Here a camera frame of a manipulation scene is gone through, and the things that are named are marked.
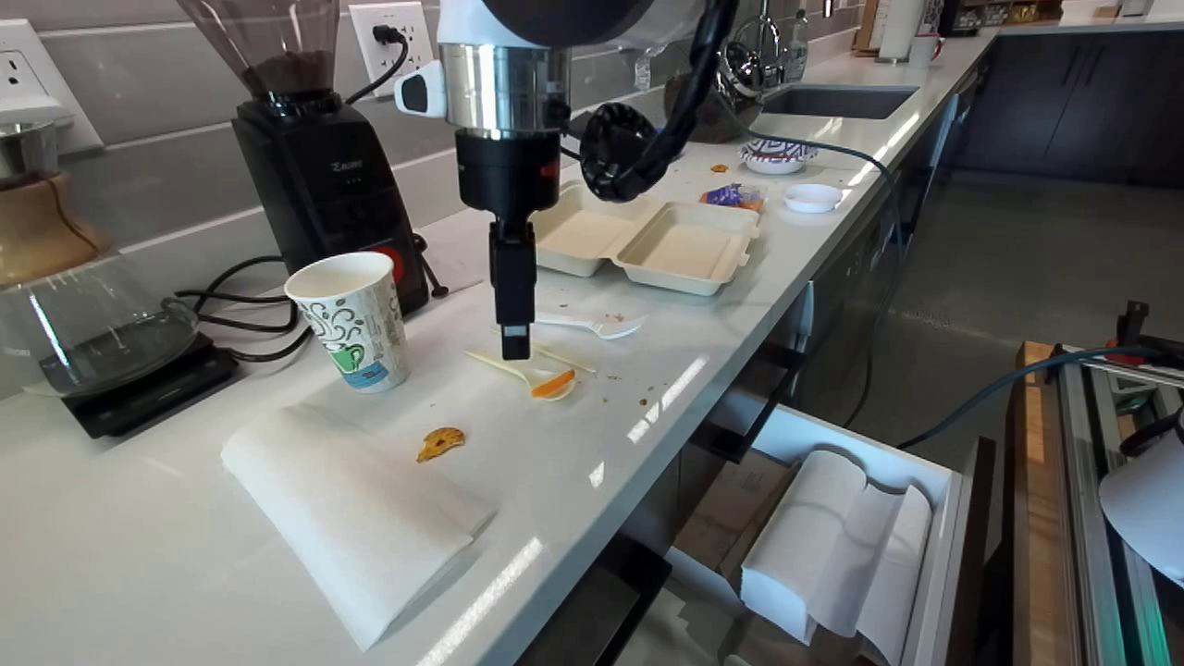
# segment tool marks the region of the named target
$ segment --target wooden board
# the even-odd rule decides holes
[[[1022,362],[1038,362],[1050,342],[1026,342]],[[1079,663],[1073,539],[1057,402],[1042,376],[1017,389],[1013,478],[1013,663]]]

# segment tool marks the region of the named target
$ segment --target coffee cup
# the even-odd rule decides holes
[[[380,393],[409,372],[388,254],[345,252],[307,261],[286,282],[286,296],[349,389]]]

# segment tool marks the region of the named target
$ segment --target counter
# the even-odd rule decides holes
[[[810,77],[916,85],[884,123],[763,119],[760,128],[836,139],[894,161],[939,111],[988,35],[953,40],[935,70],[821,62]],[[693,144],[656,196],[697,199],[742,182],[765,199],[784,178],[738,171],[738,144]],[[91,444],[51,394],[0,402],[0,643],[7,663],[512,663],[550,617],[594,550],[684,448],[726,383],[772,333],[878,173],[816,155],[792,182],[852,186],[839,214],[768,204],[751,261],[715,300],[594,277],[539,275],[539,308],[635,309],[643,329],[603,342],[535,329],[594,372],[567,402],[529,402],[469,349],[495,349],[488,286],[462,288],[409,333],[413,372],[388,394],[349,394],[318,351],[252,372],[122,444]],[[454,225],[483,233],[483,214]],[[423,466],[488,502],[472,563],[375,651],[358,651],[292,550],[221,471],[221,439],[279,405],[354,420],[379,455],[413,458],[438,425],[469,444]]]
[[[998,33],[1153,33],[1184,28],[1179,0],[1152,0],[1152,11],[1138,19],[1105,19],[1114,3],[1098,0],[1066,0],[1062,16],[1050,22],[998,24]]]

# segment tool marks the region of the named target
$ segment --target green logo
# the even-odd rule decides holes
[[[338,367],[339,372],[358,371],[361,358],[368,358],[368,342],[339,342],[339,349],[332,351],[332,367]]]

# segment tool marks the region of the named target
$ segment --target small object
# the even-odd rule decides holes
[[[409,372],[393,257],[345,252],[295,271],[286,296],[318,333],[338,372],[354,393],[380,393]]]
[[[781,178],[781,173],[798,173],[815,155],[816,149],[810,144],[794,144],[781,138],[751,138],[741,151],[741,161],[742,171]]]
[[[702,193],[702,204],[763,210],[760,193],[741,182]]]
[[[519,376],[535,402],[567,399],[577,389],[577,371],[572,367],[535,371],[535,367],[524,367],[524,362],[502,362],[502,358],[479,354],[479,351],[472,351],[472,358],[492,367],[492,371],[498,371],[498,372],[507,372],[507,376]]]
[[[622,309],[603,309],[603,315],[539,309],[535,324],[587,329],[598,339],[622,339],[622,337],[633,337],[639,329],[639,319],[629,319]]]
[[[826,210],[836,210],[839,204],[844,204],[844,189],[836,186],[803,182],[784,193],[784,208],[798,214],[826,214]]]
[[[451,448],[466,444],[466,431],[462,430],[432,430],[428,435],[423,435],[423,448],[413,455],[413,463],[428,463],[428,458],[442,458],[449,455]]]

